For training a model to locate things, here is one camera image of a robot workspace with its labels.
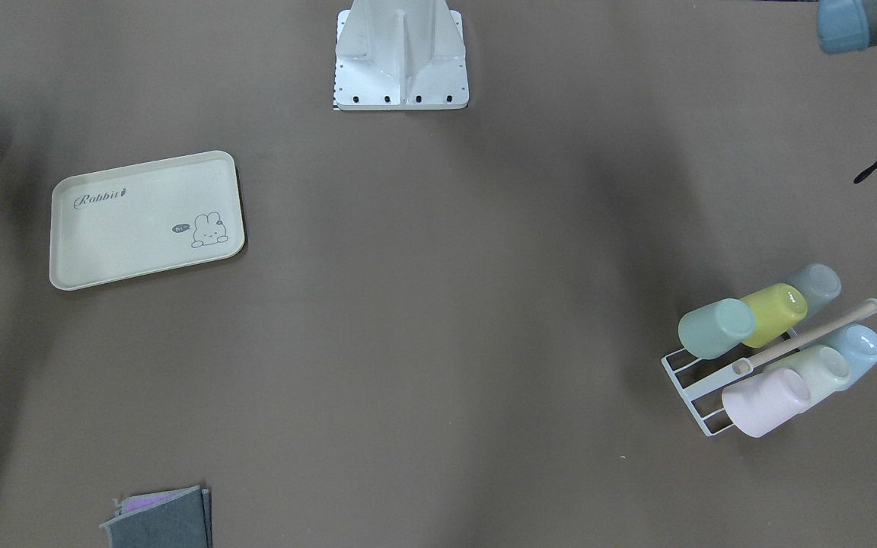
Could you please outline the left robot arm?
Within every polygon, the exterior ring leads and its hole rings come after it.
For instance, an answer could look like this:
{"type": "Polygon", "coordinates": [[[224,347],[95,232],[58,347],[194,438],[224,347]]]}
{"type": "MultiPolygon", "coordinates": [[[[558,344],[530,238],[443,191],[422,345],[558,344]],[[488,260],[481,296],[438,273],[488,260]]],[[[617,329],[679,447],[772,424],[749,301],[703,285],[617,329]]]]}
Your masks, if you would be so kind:
{"type": "Polygon", "coordinates": [[[817,35],[828,55],[877,46],[877,1],[818,1],[817,35]]]}

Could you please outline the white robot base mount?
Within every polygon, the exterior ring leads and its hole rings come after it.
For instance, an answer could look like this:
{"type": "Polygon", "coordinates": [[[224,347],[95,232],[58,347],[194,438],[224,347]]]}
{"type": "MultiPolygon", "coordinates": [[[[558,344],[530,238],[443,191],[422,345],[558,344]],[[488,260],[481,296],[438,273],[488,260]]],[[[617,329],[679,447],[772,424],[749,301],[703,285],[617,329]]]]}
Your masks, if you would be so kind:
{"type": "Polygon", "coordinates": [[[445,1],[355,1],[336,17],[332,105],[448,110],[470,103],[464,20],[445,1]]]}

